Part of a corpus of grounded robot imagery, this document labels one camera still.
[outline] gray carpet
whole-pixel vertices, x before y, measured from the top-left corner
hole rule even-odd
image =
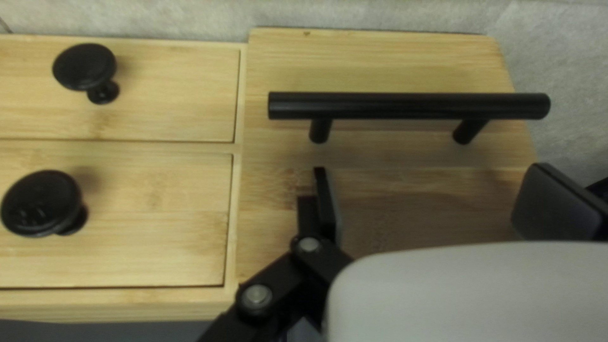
[[[246,41],[255,26],[487,34],[498,39],[518,91],[552,98],[550,115],[529,123],[539,159],[582,185],[608,176],[608,0],[2,0],[0,18],[0,30],[14,33],[215,41]],[[0,323],[3,342],[55,341],[2,335],[7,324],[15,323]],[[163,326],[170,338],[138,335],[150,326],[137,324],[101,336],[192,341],[196,326],[176,324]],[[69,330],[20,327],[12,331]],[[101,331],[77,329],[62,341],[95,341],[85,333]]]

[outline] black bar handle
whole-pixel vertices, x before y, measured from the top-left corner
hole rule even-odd
[[[544,118],[546,94],[270,92],[270,120],[313,120],[310,138],[323,143],[335,119],[458,119],[454,139],[467,144],[488,120]]]

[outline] black plastic piece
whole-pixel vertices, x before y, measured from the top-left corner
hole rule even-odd
[[[526,172],[511,221],[526,240],[608,239],[608,203],[547,163]]]
[[[336,231],[337,220],[334,209],[333,196],[327,171],[324,167],[313,168],[314,184],[317,198],[317,212],[319,213],[320,233],[332,243],[339,243],[340,237]]]
[[[87,210],[72,177],[44,170],[25,176],[7,191],[1,216],[4,226],[21,236],[66,236],[82,228]]]
[[[116,58],[99,44],[79,44],[62,52],[53,63],[53,75],[67,89],[86,91],[89,100],[103,105],[118,96],[118,85],[112,81]]]
[[[270,92],[270,120],[312,120],[310,140],[327,141],[336,119],[458,119],[459,144],[468,144],[488,120],[544,118],[546,94]]]

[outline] cabinet door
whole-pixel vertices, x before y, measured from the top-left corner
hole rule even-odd
[[[221,285],[232,155],[205,144],[2,141],[0,194],[28,173],[72,175],[89,211],[71,236],[0,229],[0,288]]]
[[[117,60],[116,100],[91,103],[51,68],[80,43]],[[240,45],[0,35],[0,138],[231,142]]]

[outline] wood grain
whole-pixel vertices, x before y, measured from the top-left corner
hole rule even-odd
[[[232,155],[201,144],[0,140],[0,193],[62,170],[89,209],[69,237],[0,230],[0,287],[221,285]]]
[[[494,121],[473,143],[451,121],[269,121],[269,91],[513,92],[496,42],[479,35],[254,29],[247,58],[237,276],[284,253],[312,168],[333,177],[344,248],[355,257],[512,239],[509,212],[534,161],[525,124]]]
[[[117,59],[118,98],[91,103],[51,66],[100,43]],[[231,142],[241,45],[200,41],[0,35],[0,138]]]

